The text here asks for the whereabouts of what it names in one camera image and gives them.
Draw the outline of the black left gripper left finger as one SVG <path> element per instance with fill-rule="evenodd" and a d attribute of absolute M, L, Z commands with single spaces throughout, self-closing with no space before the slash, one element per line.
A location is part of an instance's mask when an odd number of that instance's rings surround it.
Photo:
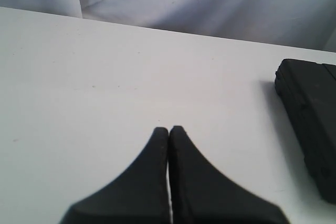
<path fill-rule="evenodd" d="M 167 223 L 168 130 L 156 127 L 144 149 L 115 180 L 73 204 L 61 223 Z"/>

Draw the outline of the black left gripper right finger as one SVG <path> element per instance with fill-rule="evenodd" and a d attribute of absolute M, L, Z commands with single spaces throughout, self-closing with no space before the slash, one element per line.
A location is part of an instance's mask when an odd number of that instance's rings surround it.
<path fill-rule="evenodd" d="M 281 209 L 218 171 L 181 126 L 169 136 L 174 223 L 286 223 Z"/>

